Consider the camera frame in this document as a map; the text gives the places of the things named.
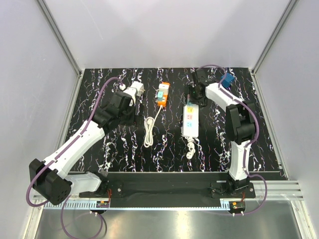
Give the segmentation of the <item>white power strip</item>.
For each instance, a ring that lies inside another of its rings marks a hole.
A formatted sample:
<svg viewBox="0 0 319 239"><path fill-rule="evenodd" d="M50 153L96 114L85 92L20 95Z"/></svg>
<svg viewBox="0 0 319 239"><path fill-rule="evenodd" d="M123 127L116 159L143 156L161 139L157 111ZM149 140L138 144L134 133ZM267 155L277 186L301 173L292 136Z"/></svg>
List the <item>white power strip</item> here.
<svg viewBox="0 0 319 239"><path fill-rule="evenodd" d="M183 137L197 138L199 135L199 106L188 103L183 107L181 133Z"/></svg>

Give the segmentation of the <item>white cube adapter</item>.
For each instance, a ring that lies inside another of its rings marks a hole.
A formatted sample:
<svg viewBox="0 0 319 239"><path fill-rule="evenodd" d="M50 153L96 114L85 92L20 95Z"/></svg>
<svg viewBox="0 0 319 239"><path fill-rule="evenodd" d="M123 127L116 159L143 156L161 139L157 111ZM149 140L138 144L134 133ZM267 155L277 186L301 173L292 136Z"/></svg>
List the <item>white cube adapter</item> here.
<svg viewBox="0 0 319 239"><path fill-rule="evenodd" d="M138 82L138 81L133 81L131 84L131 87L136 89L136 91L137 91L136 95L138 97L141 97L145 91L143 83Z"/></svg>

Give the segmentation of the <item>blue cube adapter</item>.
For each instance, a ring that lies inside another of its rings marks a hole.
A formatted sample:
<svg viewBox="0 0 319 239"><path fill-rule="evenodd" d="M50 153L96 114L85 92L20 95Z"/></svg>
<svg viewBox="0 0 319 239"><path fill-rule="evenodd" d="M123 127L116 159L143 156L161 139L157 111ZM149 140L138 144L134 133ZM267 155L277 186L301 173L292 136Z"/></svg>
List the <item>blue cube adapter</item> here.
<svg viewBox="0 0 319 239"><path fill-rule="evenodd" d="M227 90L230 90L231 89L231 86L232 84L234 83L235 81L235 77L229 73L226 73L225 75L223 75L220 80L222 80L222 83L221 85L226 88Z"/></svg>

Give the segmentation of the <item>white USB charger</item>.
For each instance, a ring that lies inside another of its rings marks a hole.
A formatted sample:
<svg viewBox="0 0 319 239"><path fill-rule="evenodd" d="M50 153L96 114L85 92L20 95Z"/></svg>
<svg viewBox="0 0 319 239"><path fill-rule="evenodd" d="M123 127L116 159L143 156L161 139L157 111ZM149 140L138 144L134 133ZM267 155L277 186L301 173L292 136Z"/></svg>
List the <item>white USB charger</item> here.
<svg viewBox="0 0 319 239"><path fill-rule="evenodd" d="M169 84L159 84L159 90L162 92L165 92L165 94L167 94L168 90L169 90Z"/></svg>

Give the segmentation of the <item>orange power strip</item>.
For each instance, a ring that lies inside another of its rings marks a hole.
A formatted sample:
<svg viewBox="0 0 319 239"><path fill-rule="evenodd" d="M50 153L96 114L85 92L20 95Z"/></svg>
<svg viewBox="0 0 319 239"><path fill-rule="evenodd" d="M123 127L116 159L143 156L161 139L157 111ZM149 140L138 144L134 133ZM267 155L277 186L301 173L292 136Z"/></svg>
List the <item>orange power strip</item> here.
<svg viewBox="0 0 319 239"><path fill-rule="evenodd" d="M166 107L170 84L163 82L159 84L159 90L157 93L157 105L159 107Z"/></svg>

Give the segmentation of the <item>teal USB charger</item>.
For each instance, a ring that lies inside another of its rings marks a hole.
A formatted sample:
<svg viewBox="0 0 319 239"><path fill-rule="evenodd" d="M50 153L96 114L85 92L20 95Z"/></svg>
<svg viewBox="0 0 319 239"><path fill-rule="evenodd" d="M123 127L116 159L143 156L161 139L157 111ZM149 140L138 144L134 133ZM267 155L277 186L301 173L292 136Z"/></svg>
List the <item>teal USB charger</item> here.
<svg viewBox="0 0 319 239"><path fill-rule="evenodd" d="M158 98L158 100L161 100L163 98L163 92L159 91L157 93L157 98Z"/></svg>

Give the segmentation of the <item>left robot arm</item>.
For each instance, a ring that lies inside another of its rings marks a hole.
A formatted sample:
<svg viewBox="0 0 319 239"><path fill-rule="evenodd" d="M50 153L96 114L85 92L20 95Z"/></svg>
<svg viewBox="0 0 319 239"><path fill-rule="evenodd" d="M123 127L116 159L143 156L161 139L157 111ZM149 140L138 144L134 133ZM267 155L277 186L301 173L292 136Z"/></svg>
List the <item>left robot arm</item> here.
<svg viewBox="0 0 319 239"><path fill-rule="evenodd" d="M94 106L89 119L58 150L43 161L34 159L29 165L27 203L36 207L30 200L31 189L53 205L62 203L72 194L83 192L92 192L96 197L103 197L108 185L101 173L70 175L69 172L88 149L109 132L119 125L133 125L136 122L136 99L142 95L143 91L133 87L113 93L111 100L102 108Z"/></svg>

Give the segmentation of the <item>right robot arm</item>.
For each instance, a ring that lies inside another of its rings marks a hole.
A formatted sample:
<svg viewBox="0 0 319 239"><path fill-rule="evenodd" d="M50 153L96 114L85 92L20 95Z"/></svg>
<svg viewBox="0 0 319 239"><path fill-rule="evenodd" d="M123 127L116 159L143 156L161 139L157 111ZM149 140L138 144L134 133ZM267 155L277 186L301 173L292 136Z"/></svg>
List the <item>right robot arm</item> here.
<svg viewBox="0 0 319 239"><path fill-rule="evenodd" d="M255 116L255 105L244 101L226 90L223 83L227 72L224 68L221 79L209 78L207 71L197 68L191 75L193 85L187 86L185 96L191 104L204 107L208 100L215 102L225 112L225 132L231 142L231 164L227 180L219 194L228 193L238 197L249 187L248 172L249 152L251 145L259 136L259 124Z"/></svg>

